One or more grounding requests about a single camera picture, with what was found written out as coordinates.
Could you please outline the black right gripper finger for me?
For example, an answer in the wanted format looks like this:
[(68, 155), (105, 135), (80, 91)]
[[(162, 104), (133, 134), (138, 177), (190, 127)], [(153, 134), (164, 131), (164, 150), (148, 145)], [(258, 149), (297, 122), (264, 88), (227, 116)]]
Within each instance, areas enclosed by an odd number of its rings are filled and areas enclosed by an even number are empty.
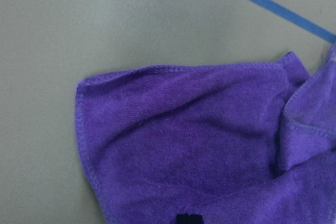
[(178, 214), (176, 224), (203, 224), (203, 216), (198, 214)]

